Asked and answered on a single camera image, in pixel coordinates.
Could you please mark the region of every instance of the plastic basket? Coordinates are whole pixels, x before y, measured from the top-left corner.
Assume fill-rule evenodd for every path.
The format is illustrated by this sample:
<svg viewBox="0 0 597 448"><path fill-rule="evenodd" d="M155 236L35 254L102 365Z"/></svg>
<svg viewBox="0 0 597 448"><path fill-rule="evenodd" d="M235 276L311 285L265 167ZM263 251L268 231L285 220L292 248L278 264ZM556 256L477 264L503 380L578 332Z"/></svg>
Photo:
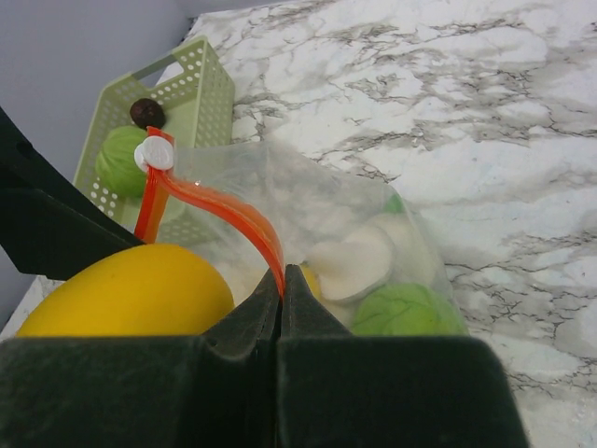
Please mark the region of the plastic basket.
<svg viewBox="0 0 597 448"><path fill-rule="evenodd" d="M182 73L153 88L140 82L166 67L175 70L169 67L173 63L180 64ZM94 166L108 133L118 126L133 124L129 109L139 98L153 98L162 105L167 118L164 131L175 135L181 147L218 147L230 142L234 83L202 36L104 87L74 184L100 210L129 230L134 227L141 201L121 198L110 191L95 174ZM191 245L205 237L196 224L196 220L187 218L184 205L171 201L160 226L159 240Z"/></svg>

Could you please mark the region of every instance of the green vegetable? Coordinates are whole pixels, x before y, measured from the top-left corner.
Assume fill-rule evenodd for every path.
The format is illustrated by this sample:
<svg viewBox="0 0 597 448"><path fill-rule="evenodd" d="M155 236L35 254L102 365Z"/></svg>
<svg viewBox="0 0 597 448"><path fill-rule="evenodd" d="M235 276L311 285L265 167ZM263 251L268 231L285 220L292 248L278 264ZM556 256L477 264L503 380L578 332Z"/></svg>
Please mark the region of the green vegetable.
<svg viewBox="0 0 597 448"><path fill-rule="evenodd" d="M404 204L402 203L402 200L400 199L400 196L398 196L397 194L395 194L394 196L392 196L387 203L385 203L385 206L383 207L383 212L384 213L404 213Z"/></svg>
<svg viewBox="0 0 597 448"><path fill-rule="evenodd" d="M366 296L356 311L352 331L359 336L468 334L451 303L414 283L386 285Z"/></svg>
<svg viewBox="0 0 597 448"><path fill-rule="evenodd" d="M110 191L133 198L143 195L146 174L136 165L133 154L145 138L142 129L122 126L105 139L95 159L95 172Z"/></svg>

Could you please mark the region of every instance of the dark brown fruit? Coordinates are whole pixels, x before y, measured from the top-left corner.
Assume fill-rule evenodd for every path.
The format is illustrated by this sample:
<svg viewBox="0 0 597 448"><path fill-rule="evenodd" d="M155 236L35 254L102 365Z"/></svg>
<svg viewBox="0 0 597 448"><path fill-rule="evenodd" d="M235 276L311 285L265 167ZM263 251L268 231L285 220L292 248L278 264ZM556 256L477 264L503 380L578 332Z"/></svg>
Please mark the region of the dark brown fruit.
<svg viewBox="0 0 597 448"><path fill-rule="evenodd" d="M129 114L131 114L134 124L141 129L146 129L147 126L161 129L166 124L164 109L150 98L141 98L135 101L131 106Z"/></svg>

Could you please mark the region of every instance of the yellow fruit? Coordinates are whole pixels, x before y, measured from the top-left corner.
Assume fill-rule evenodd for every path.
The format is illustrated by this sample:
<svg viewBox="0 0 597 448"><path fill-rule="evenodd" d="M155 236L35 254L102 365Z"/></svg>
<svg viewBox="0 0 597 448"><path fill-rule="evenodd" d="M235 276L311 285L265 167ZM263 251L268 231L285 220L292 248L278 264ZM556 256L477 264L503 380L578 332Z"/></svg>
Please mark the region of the yellow fruit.
<svg viewBox="0 0 597 448"><path fill-rule="evenodd" d="M228 285L207 261L177 245L140 245L58 287L17 336L200 334L233 307Z"/></svg>
<svg viewBox="0 0 597 448"><path fill-rule="evenodd" d="M299 267L300 267L300 270L302 271L302 276L305 277L305 280L307 280L307 285L309 285L309 289L311 290L311 293L317 300L320 301L321 300L321 288L319 287L319 280L317 280L317 276L315 275L315 273L312 271L312 269L309 266L305 266L304 264L301 264Z"/></svg>

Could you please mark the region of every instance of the marble table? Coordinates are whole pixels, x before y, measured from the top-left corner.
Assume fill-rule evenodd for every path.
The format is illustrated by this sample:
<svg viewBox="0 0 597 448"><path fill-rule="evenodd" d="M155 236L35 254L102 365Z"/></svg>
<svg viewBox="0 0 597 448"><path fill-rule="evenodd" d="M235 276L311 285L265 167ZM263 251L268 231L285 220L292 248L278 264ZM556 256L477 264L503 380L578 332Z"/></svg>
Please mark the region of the marble table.
<svg viewBox="0 0 597 448"><path fill-rule="evenodd" d="M234 141L391 182L533 446L597 446L597 2L324 0L199 34L237 86ZM35 280L4 336L54 287Z"/></svg>

